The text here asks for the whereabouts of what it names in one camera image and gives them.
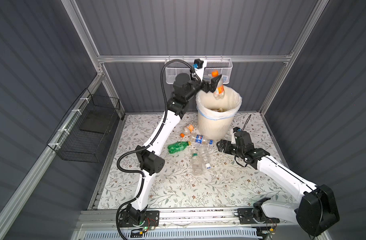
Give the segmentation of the clear bottle orange label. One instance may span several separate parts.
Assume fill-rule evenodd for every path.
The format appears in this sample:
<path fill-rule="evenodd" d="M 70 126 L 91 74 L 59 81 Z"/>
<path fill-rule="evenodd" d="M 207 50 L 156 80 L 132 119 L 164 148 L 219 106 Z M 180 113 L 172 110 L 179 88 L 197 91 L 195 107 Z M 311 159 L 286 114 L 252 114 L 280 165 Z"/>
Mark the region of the clear bottle orange label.
<path fill-rule="evenodd" d="M 212 78 L 216 77 L 218 75 L 221 75 L 217 70 L 212 72 Z M 223 99 L 225 96 L 225 90 L 224 90 L 224 83 L 220 85 L 215 93 L 213 93 L 213 96 L 216 100 Z"/>

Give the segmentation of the clear bottle white cap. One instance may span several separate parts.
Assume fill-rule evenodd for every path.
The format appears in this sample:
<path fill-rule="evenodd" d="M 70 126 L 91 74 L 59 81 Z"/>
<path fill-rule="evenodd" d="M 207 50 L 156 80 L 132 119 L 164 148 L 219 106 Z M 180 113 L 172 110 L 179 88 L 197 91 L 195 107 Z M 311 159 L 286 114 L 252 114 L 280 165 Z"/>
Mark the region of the clear bottle white cap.
<path fill-rule="evenodd" d="M 211 156 L 209 154 L 208 148 L 206 146 L 200 145 L 198 147 L 199 154 L 203 160 L 203 164 L 206 169 L 211 169 Z"/>

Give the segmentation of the clear bottle green cap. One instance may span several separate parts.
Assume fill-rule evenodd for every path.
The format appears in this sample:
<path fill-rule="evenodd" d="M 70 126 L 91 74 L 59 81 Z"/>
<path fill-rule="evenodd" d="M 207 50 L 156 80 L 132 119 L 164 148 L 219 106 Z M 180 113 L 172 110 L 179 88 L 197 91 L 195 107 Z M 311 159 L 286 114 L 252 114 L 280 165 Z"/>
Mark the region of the clear bottle green cap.
<path fill-rule="evenodd" d="M 203 174 L 202 161 L 197 153 L 192 153 L 191 164 L 194 176 L 200 176 Z"/>

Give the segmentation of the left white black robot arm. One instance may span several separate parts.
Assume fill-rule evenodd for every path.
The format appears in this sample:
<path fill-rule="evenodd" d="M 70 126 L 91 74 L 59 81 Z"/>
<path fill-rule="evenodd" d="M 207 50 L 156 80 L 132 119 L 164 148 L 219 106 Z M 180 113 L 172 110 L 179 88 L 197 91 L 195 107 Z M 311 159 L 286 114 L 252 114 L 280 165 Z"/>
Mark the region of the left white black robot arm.
<path fill-rule="evenodd" d="M 126 213 L 135 224 L 143 223 L 146 218 L 148 197 L 151 186 L 164 165 L 165 160 L 160 157 L 162 148 L 172 130 L 181 121 L 188 109 L 190 100 L 200 91 L 214 93 L 223 82 L 223 76 L 212 75 L 210 81 L 196 81 L 188 74 L 179 74 L 173 84 L 174 91 L 167 101 L 167 109 L 157 129 L 143 146 L 136 147 L 136 155 L 140 162 L 141 176 L 137 186 L 135 201 L 126 207 Z"/>

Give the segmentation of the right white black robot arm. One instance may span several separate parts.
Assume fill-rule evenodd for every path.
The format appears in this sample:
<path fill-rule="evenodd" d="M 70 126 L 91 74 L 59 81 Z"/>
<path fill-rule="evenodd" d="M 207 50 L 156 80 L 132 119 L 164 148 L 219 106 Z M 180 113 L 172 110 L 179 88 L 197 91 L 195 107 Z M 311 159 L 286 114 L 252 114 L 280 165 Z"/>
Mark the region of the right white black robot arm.
<path fill-rule="evenodd" d="M 217 142 L 219 152 L 234 156 L 236 163 L 266 174 L 283 187 L 295 203 L 279 202 L 272 197 L 263 197 L 252 207 L 239 209 L 241 223 L 246 218 L 258 224 L 287 221 L 298 224 L 309 236 L 317 237 L 340 221 L 334 192 L 326 185 L 316 185 L 283 164 L 276 161 L 269 152 L 255 148 L 250 134 L 236 127 L 232 139 Z"/>

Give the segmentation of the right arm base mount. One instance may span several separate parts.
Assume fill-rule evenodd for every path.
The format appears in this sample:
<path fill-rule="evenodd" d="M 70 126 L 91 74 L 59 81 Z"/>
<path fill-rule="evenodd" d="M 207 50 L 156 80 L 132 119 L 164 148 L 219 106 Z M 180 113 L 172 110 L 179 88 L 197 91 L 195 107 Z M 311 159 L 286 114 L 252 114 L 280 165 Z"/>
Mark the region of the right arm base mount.
<path fill-rule="evenodd" d="M 268 218 L 262 210 L 258 208 L 239 208 L 237 209 L 236 216 L 238 217 L 240 224 L 278 224 L 280 219 Z"/>

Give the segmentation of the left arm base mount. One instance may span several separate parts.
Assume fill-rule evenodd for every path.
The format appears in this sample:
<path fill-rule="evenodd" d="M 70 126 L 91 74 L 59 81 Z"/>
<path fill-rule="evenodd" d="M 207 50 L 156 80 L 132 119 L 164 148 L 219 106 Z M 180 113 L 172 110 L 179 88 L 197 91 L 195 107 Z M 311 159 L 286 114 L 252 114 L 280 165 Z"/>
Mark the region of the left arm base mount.
<path fill-rule="evenodd" d="M 119 213 L 118 224 L 122 228 L 130 227 L 157 227 L 159 225 L 159 211 L 132 211 L 123 210 Z"/>

